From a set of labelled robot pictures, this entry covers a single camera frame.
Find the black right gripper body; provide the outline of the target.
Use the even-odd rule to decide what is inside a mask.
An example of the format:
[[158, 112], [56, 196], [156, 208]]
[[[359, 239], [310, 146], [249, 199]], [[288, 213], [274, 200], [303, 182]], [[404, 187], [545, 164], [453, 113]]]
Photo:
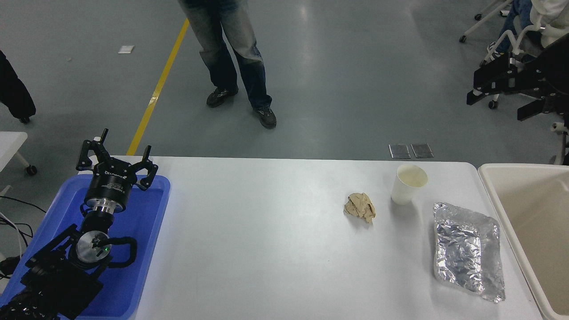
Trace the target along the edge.
[[569, 35], [551, 43], [538, 56], [538, 69], [549, 84], [563, 95], [569, 94]]

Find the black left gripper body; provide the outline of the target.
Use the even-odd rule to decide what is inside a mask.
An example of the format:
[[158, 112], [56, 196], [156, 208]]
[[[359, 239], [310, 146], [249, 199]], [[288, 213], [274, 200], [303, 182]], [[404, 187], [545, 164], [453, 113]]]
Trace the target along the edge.
[[94, 206], [98, 199], [115, 202], [118, 206], [126, 206], [136, 176], [125, 172], [128, 163], [99, 163], [93, 168], [93, 177], [84, 202]]

